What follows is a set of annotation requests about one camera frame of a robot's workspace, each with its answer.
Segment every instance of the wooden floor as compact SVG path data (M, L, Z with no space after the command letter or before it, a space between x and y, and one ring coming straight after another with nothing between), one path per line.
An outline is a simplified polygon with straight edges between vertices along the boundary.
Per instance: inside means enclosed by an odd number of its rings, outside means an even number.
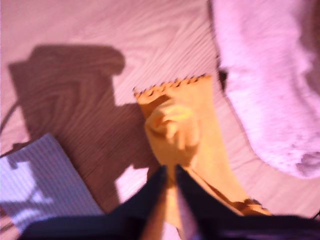
M215 74L210 12L205 0L1 1L1 155L50 132L99 206L114 209L158 167L132 89ZM263 163L217 80L214 93L230 163L250 196L274 214L314 215L320 179ZM17 237L5 213L0 237Z

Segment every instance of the gray striped fabric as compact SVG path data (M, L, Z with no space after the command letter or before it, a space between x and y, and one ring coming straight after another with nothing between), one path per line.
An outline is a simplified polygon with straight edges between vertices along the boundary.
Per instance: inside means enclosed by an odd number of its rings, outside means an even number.
M1 206L21 233L38 220L103 214L50 134L2 157L0 181Z

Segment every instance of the wood grain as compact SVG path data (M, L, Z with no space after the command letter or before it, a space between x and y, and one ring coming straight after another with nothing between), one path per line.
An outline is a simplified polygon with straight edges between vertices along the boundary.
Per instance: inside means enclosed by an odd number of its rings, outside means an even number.
M111 211L120 202L115 180L129 166L158 166L132 89L215 75L209 12L205 0L3 0L1 154L51 132ZM214 94L230 163L247 192L275 214L315 214L319 179L263 163L218 81ZM1 239L16 233L9 227Z

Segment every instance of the yellow cloth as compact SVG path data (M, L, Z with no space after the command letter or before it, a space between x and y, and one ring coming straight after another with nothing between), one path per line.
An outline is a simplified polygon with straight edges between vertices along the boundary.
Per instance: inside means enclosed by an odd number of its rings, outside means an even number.
M212 91L212 77L204 75L135 93L152 151L168 166L166 220L179 229L176 164L238 215L270 215L250 199L230 168Z

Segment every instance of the scalloped edge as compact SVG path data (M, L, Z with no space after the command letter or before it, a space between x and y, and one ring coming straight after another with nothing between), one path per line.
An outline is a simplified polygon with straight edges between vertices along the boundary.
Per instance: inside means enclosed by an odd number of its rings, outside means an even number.
M190 78L176 78L174 82L169 81L169 82L163 82L161 83L160 86L158 85L153 85L149 89L145 89L141 92L138 92L137 89L134 87L133 88L133 95L134 97L139 100L141 98L143 99L157 99L158 97L162 96L163 94L166 93L167 89L173 89L173 88L182 88L183 86L189 85L189 84L194 84L197 83L201 80L204 79L210 79L212 76L210 74L203 74L201 76L192 76Z

